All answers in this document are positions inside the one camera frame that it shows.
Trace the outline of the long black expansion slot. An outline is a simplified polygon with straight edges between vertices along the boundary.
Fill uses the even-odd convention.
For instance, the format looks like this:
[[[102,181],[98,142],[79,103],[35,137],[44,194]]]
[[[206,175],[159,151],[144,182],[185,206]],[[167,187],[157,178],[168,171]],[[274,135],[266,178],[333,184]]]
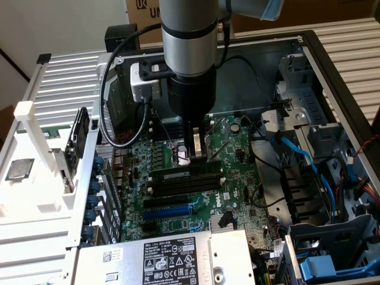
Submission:
[[[175,195],[171,197],[152,198],[143,201],[143,208],[162,208],[176,205],[188,204],[189,199],[187,195]]]

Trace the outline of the tall grey drive cage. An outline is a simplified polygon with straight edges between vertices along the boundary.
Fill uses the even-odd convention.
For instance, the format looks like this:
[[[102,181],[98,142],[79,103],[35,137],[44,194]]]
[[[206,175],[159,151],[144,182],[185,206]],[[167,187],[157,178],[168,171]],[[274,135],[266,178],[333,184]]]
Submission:
[[[311,125],[325,125],[328,118],[321,106],[322,87],[309,63],[302,53],[294,53],[280,59],[279,81],[275,90],[279,100],[289,99],[285,110],[296,113],[303,109]]]

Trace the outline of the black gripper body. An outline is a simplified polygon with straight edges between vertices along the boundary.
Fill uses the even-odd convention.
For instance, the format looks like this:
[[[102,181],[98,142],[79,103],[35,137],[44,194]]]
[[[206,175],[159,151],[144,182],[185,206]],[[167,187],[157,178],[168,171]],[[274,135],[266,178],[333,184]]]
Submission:
[[[216,101],[216,69],[197,77],[175,76],[167,79],[171,110],[184,120],[203,120]]]

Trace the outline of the silver power supply unit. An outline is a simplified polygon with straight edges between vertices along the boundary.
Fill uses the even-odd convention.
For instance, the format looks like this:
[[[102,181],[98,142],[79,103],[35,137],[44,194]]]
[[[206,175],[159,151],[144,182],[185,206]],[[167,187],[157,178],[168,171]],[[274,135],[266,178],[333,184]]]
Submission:
[[[185,233],[79,251],[73,285],[255,285],[243,230]]]

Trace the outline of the black plastic block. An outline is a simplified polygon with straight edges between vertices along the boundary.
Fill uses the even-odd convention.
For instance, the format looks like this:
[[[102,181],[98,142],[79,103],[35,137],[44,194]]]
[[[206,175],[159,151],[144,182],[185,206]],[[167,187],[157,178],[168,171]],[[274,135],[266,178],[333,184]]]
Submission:
[[[108,27],[104,36],[106,52],[114,52],[115,49],[121,44],[121,42],[124,39],[129,37],[137,30],[138,29],[136,24],[124,24],[119,26]],[[119,51],[119,55],[126,55],[127,53],[138,51],[140,51],[140,42],[139,39],[136,38],[128,42],[124,47],[122,47]]]

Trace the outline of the silver disk bay bracket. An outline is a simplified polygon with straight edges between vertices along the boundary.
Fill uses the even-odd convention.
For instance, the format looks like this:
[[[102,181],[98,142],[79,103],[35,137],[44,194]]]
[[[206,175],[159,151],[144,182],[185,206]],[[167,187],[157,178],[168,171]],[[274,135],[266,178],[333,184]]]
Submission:
[[[268,110],[261,114],[261,121],[268,137],[274,136],[280,131],[283,136],[293,140],[297,127],[308,126],[309,120],[303,109],[280,112],[279,110]]]

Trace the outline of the silver CPU chip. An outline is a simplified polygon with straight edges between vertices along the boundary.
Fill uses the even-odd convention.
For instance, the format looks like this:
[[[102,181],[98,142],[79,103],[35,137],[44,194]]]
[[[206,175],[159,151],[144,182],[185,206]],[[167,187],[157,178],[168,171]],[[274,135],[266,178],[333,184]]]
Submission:
[[[6,181],[26,179],[29,177],[34,159],[19,159],[11,162]]]

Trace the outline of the white parts rack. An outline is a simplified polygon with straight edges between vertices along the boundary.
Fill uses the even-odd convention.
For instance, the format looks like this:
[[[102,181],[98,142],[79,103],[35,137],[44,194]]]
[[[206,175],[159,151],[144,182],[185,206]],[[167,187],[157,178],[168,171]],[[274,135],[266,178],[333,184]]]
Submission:
[[[0,158],[0,224],[41,220],[48,216],[66,214],[72,207],[65,198],[65,187],[50,149],[63,150],[70,129],[59,129],[57,138],[45,138],[32,101],[19,102],[14,111],[16,128],[9,133],[9,145]],[[14,160],[34,159],[29,177],[5,180]]]

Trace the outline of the dark RAM stick white label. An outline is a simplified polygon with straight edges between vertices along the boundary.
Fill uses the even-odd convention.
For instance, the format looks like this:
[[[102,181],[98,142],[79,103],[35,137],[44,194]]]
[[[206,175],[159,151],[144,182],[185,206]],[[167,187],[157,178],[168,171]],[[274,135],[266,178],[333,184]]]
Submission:
[[[175,179],[190,178],[196,176],[220,174],[221,161],[213,160],[200,164],[188,164],[184,166],[159,169],[151,171],[148,176],[152,177],[153,181],[171,181]]]

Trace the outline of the green Dell motherboard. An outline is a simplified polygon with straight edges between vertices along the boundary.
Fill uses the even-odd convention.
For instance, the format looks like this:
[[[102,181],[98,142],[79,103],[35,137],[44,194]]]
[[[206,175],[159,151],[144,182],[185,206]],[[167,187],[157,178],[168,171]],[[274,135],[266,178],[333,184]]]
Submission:
[[[162,208],[143,208],[143,201],[152,198],[148,174],[153,170],[171,168],[168,141],[154,141],[153,127],[130,149],[116,150],[113,175],[121,197],[120,239],[123,242],[182,233],[211,231],[211,216],[231,211],[237,221],[237,230],[246,233],[252,257],[252,269],[257,285],[274,285],[281,239],[285,228],[269,214],[280,199],[266,201],[264,184],[259,176],[260,161],[252,157],[253,131],[257,124],[246,116],[224,116],[229,120],[228,146],[214,160],[221,161],[220,178],[225,178],[221,189],[184,194],[192,206],[188,216],[143,220],[143,212]],[[231,124],[240,125],[234,134]],[[157,230],[143,233],[141,224],[155,222]]]

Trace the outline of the blue plastic rail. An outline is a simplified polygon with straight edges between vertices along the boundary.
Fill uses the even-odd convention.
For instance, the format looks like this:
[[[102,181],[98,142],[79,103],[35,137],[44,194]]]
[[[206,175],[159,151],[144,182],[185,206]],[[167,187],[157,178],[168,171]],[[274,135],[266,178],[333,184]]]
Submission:
[[[378,276],[380,275],[380,258],[369,262],[363,267],[336,271],[336,275],[345,280]]]

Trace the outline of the blue expansion slot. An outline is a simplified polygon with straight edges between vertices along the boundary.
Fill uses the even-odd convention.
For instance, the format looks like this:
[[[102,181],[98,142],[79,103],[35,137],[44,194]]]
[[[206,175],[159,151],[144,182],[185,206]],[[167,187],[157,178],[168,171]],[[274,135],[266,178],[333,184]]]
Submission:
[[[167,218],[167,217],[188,216],[191,214],[192,214],[192,206],[181,205],[181,206],[145,211],[142,214],[142,219],[154,220],[154,219],[162,219],[162,218]]]

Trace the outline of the blue plastic latch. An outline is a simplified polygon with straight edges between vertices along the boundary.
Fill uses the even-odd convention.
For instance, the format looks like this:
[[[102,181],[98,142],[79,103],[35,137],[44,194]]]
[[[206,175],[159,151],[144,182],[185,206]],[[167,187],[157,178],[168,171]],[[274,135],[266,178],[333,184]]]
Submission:
[[[305,281],[334,277],[337,275],[332,258],[329,255],[312,256],[300,264]]]

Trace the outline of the CPU socket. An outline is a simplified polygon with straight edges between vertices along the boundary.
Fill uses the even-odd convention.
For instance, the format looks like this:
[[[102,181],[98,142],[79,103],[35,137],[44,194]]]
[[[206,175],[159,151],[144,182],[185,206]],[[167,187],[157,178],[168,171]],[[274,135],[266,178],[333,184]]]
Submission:
[[[188,149],[185,146],[185,142],[183,139],[181,140],[173,140],[173,150],[170,150],[170,156],[171,156],[171,165],[170,167],[178,167],[178,166],[184,166],[188,164],[193,164],[190,161],[189,154],[188,154]],[[207,148],[207,161],[211,157],[210,151]]]

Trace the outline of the large grey disk bay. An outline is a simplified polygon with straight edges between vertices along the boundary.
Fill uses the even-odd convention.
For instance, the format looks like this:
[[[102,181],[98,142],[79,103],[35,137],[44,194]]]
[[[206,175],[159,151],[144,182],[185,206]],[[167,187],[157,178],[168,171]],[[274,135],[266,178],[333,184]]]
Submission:
[[[342,279],[338,276],[305,281],[300,264],[308,257],[329,255],[335,270],[363,267],[380,258],[380,236],[370,214],[325,226],[291,225],[285,236],[275,281],[283,285],[380,285],[380,275]]]

